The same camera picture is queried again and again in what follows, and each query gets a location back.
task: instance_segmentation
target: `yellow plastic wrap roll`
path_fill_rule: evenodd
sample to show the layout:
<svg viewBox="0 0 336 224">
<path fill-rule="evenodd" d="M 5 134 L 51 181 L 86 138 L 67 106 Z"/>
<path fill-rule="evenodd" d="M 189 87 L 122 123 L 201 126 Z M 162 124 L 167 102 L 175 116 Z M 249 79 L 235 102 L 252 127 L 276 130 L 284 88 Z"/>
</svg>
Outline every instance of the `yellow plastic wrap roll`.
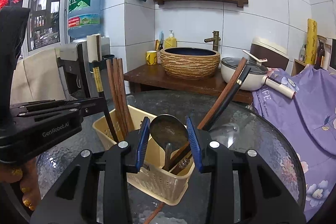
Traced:
<svg viewBox="0 0 336 224">
<path fill-rule="evenodd" d="M 306 45 L 306 64 L 315 64 L 316 51 L 317 51 L 317 22 L 312 19 L 308 19 L 308 34 L 307 34 L 307 45 Z"/>
</svg>

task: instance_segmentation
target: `yellow hand soap bottle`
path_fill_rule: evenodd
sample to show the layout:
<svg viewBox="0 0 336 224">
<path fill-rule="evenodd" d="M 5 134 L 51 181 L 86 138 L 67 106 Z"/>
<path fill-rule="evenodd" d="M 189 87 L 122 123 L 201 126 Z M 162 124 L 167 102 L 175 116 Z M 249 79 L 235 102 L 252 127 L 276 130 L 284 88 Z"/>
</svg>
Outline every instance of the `yellow hand soap bottle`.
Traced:
<svg viewBox="0 0 336 224">
<path fill-rule="evenodd" d="M 165 40 L 165 48 L 177 47 L 177 40 L 174 37 L 173 30 L 169 30 L 169 31 L 170 31 L 170 35 Z"/>
</svg>

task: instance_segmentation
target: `purple cloth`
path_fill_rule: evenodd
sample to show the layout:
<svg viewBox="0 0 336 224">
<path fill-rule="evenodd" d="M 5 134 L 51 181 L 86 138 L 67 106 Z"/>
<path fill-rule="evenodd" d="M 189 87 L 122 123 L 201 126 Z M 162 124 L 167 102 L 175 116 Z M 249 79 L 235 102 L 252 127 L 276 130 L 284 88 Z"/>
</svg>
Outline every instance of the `purple cloth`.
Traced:
<svg viewBox="0 0 336 224">
<path fill-rule="evenodd" d="M 296 91 L 293 100 L 264 85 L 253 92 L 259 115 L 282 132 L 298 154 L 306 180 L 307 221 L 336 183 L 336 75 L 313 66 L 291 77 L 282 69 L 268 75 Z"/>
</svg>

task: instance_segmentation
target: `vessel sink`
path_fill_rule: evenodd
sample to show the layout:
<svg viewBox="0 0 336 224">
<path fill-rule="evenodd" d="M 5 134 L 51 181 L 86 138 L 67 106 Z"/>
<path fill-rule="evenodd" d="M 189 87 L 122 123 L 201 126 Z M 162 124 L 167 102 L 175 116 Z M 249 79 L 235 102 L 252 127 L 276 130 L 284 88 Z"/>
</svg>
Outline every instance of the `vessel sink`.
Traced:
<svg viewBox="0 0 336 224">
<path fill-rule="evenodd" d="M 199 80 L 213 76 L 221 55 L 213 50 L 191 47 L 174 47 L 161 50 L 161 64 L 172 76 Z"/>
</svg>

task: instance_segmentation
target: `human hand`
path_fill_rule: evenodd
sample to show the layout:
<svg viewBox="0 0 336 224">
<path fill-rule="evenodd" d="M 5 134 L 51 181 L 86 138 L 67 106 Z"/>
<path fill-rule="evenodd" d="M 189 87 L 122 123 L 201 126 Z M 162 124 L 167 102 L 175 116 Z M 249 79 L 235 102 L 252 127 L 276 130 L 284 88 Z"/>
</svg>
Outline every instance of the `human hand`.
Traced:
<svg viewBox="0 0 336 224">
<path fill-rule="evenodd" d="M 22 202 L 34 211 L 41 200 L 35 158 L 21 167 L 0 164 L 0 182 L 14 183 L 20 181 L 23 192 Z"/>
</svg>

